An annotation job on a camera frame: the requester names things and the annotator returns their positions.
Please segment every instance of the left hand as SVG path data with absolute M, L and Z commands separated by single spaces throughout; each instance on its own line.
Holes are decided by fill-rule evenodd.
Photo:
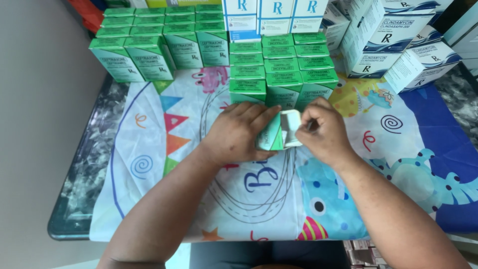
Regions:
M 232 104 L 219 114 L 199 147 L 220 166 L 266 160 L 276 155 L 277 151 L 257 150 L 255 140 L 280 110 L 280 106 L 268 108 L 248 101 Z

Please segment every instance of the star print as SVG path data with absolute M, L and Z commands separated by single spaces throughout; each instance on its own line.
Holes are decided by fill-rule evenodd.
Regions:
M 201 240 L 201 241 L 218 241 L 218 240 L 223 240 L 224 238 L 220 237 L 217 235 L 217 229 L 218 227 L 216 227 L 214 230 L 212 230 L 211 232 L 208 232 L 208 231 L 205 231 L 205 230 L 201 230 L 201 232 L 203 233 L 203 236 L 204 238 Z

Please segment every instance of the pink cartoon creature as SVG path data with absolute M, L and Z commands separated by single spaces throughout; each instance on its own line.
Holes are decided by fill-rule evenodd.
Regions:
M 228 72 L 226 67 L 204 67 L 192 77 L 198 79 L 196 85 L 203 86 L 203 93 L 213 93 L 219 84 L 227 83 Z

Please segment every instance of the table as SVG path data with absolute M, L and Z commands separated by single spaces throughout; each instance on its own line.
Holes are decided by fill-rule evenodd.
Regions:
M 478 149 L 478 82 L 463 64 L 436 83 L 453 116 Z M 55 240 L 88 240 L 129 84 L 107 76 L 48 223 Z

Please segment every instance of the spiral print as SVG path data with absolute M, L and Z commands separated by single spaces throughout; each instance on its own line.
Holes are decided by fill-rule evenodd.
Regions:
M 152 158 L 148 155 L 141 155 L 136 157 L 131 162 L 131 174 L 139 179 L 146 179 L 145 175 L 152 169 Z
M 399 132 L 393 132 L 394 130 L 400 129 L 403 126 L 403 122 L 395 116 L 392 116 L 392 115 L 383 116 L 382 119 L 380 120 L 380 124 L 387 132 L 390 132 L 393 134 L 401 134 Z

